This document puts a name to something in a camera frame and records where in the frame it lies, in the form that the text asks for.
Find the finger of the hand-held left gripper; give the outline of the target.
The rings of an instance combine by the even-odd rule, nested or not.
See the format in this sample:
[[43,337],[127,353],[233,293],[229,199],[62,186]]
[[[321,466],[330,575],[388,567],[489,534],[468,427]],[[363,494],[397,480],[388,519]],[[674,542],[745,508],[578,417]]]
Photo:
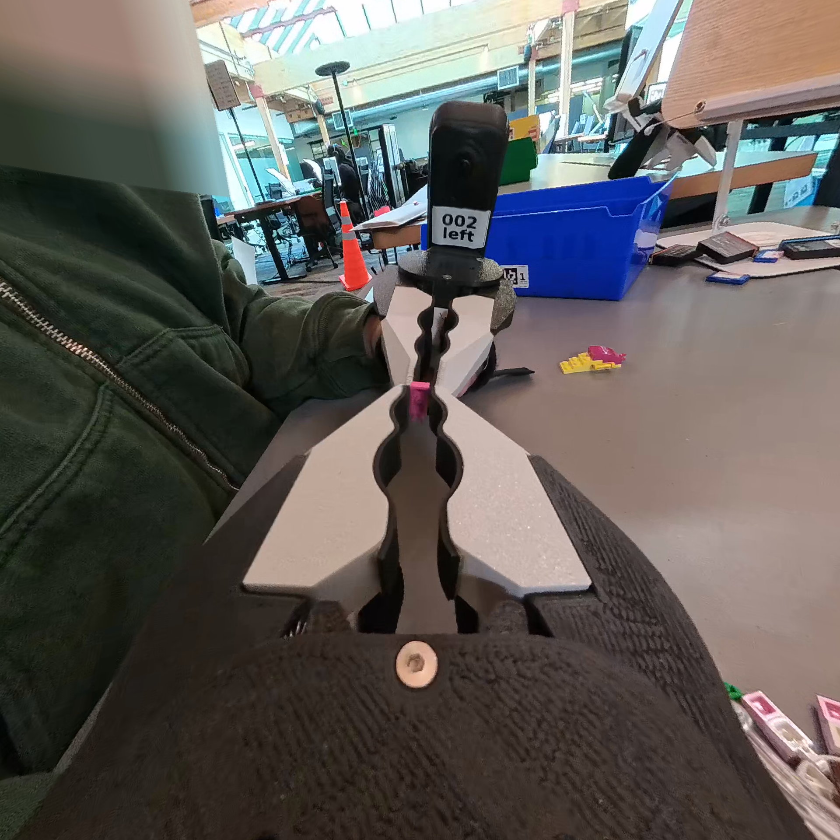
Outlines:
[[381,339],[393,386],[410,385],[424,336],[421,317],[428,310],[428,294],[414,287],[395,287],[386,315],[381,318]]
[[489,297],[457,297],[449,314],[455,324],[446,331],[446,349],[437,364],[435,391],[462,396],[485,367],[493,343],[490,330],[495,302]]

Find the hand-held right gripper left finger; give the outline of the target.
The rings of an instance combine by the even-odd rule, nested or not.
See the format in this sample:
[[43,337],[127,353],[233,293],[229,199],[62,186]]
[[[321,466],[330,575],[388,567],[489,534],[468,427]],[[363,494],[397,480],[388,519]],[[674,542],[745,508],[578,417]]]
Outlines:
[[247,592],[336,602],[362,631],[396,630],[403,606],[396,514],[410,402],[397,385],[312,448],[243,580]]

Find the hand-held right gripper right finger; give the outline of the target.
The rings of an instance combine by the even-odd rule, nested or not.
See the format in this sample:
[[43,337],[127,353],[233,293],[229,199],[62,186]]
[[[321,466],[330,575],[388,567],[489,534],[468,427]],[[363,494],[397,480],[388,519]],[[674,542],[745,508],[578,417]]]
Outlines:
[[435,466],[448,488],[437,568],[447,598],[521,600],[592,581],[529,453],[446,391],[429,398]]

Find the person's left forearm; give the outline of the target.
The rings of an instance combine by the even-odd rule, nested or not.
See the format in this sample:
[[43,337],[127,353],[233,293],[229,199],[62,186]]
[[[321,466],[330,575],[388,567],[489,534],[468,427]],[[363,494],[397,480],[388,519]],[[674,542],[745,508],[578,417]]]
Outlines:
[[347,291],[310,301],[272,297],[245,283],[219,242],[224,330],[248,363],[248,390],[279,418],[308,400],[336,400],[390,384],[382,320],[374,303]]

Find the yellow and pink lego assembly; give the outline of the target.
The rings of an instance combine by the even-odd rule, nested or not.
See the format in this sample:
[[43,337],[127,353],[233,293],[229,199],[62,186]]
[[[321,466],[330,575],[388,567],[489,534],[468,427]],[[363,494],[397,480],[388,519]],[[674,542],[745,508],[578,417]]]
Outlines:
[[578,353],[559,363],[560,370],[565,375],[597,371],[612,371],[623,366],[627,355],[605,345],[591,345],[587,350]]

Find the pink and cream lego piece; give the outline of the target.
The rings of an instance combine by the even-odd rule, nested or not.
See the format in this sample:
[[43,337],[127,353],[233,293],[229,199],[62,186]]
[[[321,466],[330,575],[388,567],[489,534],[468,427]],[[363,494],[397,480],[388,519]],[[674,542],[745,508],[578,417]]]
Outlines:
[[792,767],[816,753],[813,742],[761,690],[742,695],[741,704],[771,748]]

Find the green plastic bin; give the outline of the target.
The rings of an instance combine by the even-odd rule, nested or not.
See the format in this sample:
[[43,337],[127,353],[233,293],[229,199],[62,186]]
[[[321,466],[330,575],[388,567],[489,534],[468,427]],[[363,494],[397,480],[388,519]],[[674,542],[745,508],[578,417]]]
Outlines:
[[531,172],[537,166],[539,153],[530,136],[510,140],[500,173],[500,186],[529,182]]

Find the white paper sheets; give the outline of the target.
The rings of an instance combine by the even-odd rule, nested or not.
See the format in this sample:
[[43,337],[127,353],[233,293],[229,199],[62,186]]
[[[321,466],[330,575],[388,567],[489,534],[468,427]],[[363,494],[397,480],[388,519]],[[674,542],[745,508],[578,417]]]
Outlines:
[[427,201],[408,201],[400,207],[356,225],[353,230],[357,233],[368,233],[378,230],[395,230],[414,224],[418,219],[425,219]]

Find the orange traffic cone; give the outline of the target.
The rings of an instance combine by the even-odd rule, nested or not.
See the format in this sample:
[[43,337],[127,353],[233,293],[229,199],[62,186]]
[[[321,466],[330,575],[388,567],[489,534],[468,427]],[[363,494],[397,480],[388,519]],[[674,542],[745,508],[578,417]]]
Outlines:
[[372,278],[364,261],[360,241],[354,232],[350,210],[342,199],[339,205],[343,249],[343,274],[339,277],[343,288],[356,292],[365,287]]

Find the blue plastic bin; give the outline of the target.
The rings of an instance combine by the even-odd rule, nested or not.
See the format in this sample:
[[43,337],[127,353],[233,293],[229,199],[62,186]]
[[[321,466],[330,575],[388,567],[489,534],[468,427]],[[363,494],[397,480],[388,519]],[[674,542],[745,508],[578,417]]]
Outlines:
[[620,301],[653,253],[675,177],[500,195],[486,257],[521,297]]

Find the black floor lamp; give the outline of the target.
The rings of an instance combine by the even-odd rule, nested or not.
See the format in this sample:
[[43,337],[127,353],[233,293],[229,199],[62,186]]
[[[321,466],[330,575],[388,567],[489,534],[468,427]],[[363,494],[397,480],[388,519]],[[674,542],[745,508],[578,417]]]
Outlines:
[[352,139],[350,136],[350,122],[348,120],[348,114],[343,105],[342,94],[340,90],[340,84],[338,81],[338,76],[345,73],[350,68],[350,63],[346,60],[339,60],[339,61],[331,61],[326,64],[320,65],[316,68],[316,74],[319,77],[324,78],[331,78],[332,84],[335,90],[336,98],[339,104],[339,112],[341,115],[343,131],[345,134],[345,138],[347,140],[349,150],[350,150],[350,157],[352,161],[353,170],[360,182],[360,203],[362,204],[364,214],[367,215],[369,213],[369,207],[366,199],[366,192],[364,191],[364,184],[362,183],[362,175],[361,170],[358,165],[358,161],[355,156],[355,150],[352,145]]

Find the wooden office desk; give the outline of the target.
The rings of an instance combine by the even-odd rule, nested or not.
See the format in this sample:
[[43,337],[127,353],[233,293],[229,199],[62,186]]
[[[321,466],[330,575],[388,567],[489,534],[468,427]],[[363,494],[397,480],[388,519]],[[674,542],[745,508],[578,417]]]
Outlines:
[[258,203],[217,217],[231,235],[255,229],[275,267],[274,276],[261,285],[306,280],[320,260],[339,267],[337,235],[340,222],[334,208],[324,202],[322,190]]

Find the black and white clamp tool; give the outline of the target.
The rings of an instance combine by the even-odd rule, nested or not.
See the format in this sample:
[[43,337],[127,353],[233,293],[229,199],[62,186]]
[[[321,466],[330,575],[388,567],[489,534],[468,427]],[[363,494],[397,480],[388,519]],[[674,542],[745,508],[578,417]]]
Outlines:
[[678,129],[663,116],[664,97],[644,103],[641,94],[648,69],[641,64],[631,68],[629,61],[616,93],[604,106],[610,118],[609,141],[613,142],[615,124],[625,123],[629,129],[624,150],[614,159],[609,178],[620,180],[635,176],[639,171],[672,173],[693,158],[700,158],[709,167],[717,162],[717,153],[710,141],[708,129]]

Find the person's green zip jacket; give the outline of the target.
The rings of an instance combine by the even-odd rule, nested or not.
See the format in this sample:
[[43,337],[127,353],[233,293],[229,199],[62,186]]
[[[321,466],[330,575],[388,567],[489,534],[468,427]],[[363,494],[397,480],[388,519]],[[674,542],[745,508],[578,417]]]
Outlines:
[[2,838],[281,419],[197,196],[2,165]]

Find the white shelf leg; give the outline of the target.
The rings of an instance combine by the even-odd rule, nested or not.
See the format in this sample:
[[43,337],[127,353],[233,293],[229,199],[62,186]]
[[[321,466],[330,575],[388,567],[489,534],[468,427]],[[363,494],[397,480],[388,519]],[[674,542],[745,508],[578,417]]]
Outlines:
[[717,189],[715,210],[711,231],[715,235],[730,224],[728,215],[728,199],[732,190],[732,177],[736,168],[737,152],[742,135],[743,120],[732,120],[728,123],[726,150]]

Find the sign board on stand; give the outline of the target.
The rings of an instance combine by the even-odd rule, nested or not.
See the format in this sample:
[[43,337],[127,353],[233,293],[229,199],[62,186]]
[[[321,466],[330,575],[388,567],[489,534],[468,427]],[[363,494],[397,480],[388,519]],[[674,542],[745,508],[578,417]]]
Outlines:
[[237,120],[237,115],[235,111],[236,108],[239,106],[240,102],[233,78],[230,76],[226,62],[223,59],[219,59],[209,64],[205,64],[204,67],[206,72],[207,83],[213,97],[214,105],[216,109],[220,112],[228,111],[230,118],[235,126],[239,138],[239,144],[241,144],[243,147],[243,152],[245,153],[245,158],[248,162],[248,167],[252,172],[252,176],[257,186],[260,201],[264,203],[266,201],[266,195],[259,181],[259,176],[257,175],[256,168],[254,166],[253,161],[251,160],[245,137]]

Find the black square box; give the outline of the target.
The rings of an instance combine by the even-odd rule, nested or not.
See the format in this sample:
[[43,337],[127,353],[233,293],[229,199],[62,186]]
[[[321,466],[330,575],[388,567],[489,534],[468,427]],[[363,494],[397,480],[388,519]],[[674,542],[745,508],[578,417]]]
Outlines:
[[700,240],[696,252],[719,265],[730,265],[745,259],[752,260],[759,247],[728,231],[720,231]]

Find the white table mat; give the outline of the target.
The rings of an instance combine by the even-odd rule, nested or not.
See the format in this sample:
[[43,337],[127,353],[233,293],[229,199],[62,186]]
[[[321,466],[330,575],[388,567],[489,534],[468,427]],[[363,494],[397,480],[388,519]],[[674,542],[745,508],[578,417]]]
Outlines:
[[[735,224],[724,229],[750,243],[756,245],[759,250],[775,249],[782,241],[793,238],[813,238],[825,236],[826,232],[817,231],[805,227],[791,226],[780,223],[744,223]],[[672,245],[696,246],[701,240],[711,236],[710,230],[701,230],[684,234],[661,236],[657,246],[666,248]],[[839,259],[788,259],[780,257],[776,262],[755,262],[753,259],[743,259],[728,265],[719,264],[713,258],[699,255],[696,261],[703,266],[709,267],[711,272],[727,271],[739,276],[750,278],[783,277],[788,275],[803,274],[819,270],[838,269]]]

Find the wooden shelf board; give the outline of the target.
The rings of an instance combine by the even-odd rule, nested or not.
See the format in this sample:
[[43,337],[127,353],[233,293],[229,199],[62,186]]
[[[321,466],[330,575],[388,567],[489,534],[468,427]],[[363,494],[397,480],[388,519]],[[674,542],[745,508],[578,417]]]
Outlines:
[[838,103],[838,1],[696,1],[661,113],[687,129]]

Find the dark blue tin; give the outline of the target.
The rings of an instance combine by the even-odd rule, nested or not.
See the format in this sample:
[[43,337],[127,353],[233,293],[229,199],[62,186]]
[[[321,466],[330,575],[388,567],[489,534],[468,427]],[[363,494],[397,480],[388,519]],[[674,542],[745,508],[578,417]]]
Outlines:
[[840,253],[838,235],[786,239],[779,248],[791,260],[839,259]]

